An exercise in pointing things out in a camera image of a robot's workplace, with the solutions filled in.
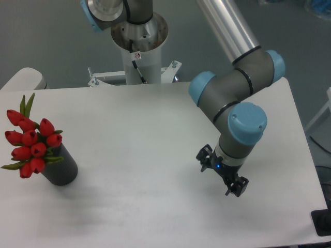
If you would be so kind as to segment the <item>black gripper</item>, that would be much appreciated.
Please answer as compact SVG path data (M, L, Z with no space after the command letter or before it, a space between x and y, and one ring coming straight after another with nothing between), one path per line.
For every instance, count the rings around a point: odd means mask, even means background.
M213 152L209 144L206 144L200 149L196 159L201 164L201 172L204 172L207 168L210 168L222 177L224 183L228 187L228 190L225 193L226 196L231 193L236 197L240 197L246 190L249 180L238 175L238 171L243 164L238 166L230 166L225 164L223 157L216 156L216 153Z

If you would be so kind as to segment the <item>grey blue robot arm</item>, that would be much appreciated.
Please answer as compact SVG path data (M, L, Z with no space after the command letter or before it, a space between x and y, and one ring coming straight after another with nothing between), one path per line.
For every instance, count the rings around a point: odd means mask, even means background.
M202 169L213 169L227 192L241 196L248 179L238 175L244 161L267 126L265 112L247 98L284 76L284 60L276 51L261 49L234 1L199 1L198 5L233 65L218 77L198 74L189 85L193 102L220 132L215 148L197 154ZM152 1L81 1L91 27L111 31L123 58L128 85L157 84L164 80L161 46L168 26L153 10Z

